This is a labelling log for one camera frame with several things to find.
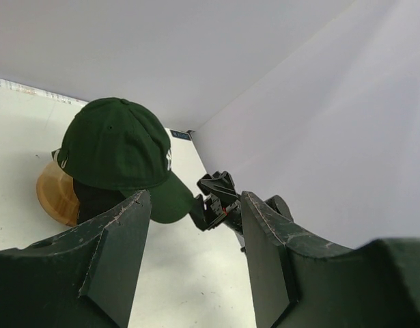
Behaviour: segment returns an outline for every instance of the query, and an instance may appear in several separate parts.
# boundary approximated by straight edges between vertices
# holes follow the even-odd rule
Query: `cap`
[[[120,191],[125,197],[147,189],[154,221],[175,222],[194,203],[193,194],[171,170],[170,138],[163,125],[144,106],[126,99],[88,103],[52,155],[84,185]]]
[[[52,218],[70,227],[76,225],[79,201],[73,192],[73,179],[55,162],[49,163],[38,178],[37,196]]]

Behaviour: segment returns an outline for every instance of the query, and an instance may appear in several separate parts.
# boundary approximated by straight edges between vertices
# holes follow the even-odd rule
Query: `small black rectangular object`
[[[191,141],[190,135],[188,133],[186,133],[186,132],[180,132],[180,131],[170,130],[170,133],[175,138],[179,138],[179,139],[184,139],[184,140]]]

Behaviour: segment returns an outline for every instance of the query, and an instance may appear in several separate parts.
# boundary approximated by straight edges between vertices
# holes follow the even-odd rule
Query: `white table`
[[[36,180],[81,103],[0,87],[0,250],[66,229],[41,208]],[[173,171],[197,195],[205,169],[193,143],[172,138]],[[255,327],[245,255],[224,225],[200,232],[189,217],[151,222],[129,327]]]

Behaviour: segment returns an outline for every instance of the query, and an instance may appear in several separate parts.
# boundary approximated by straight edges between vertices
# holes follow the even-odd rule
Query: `white wall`
[[[0,77],[196,129],[353,1],[0,1]]]
[[[420,1],[357,1],[194,138],[324,238],[420,236]]]

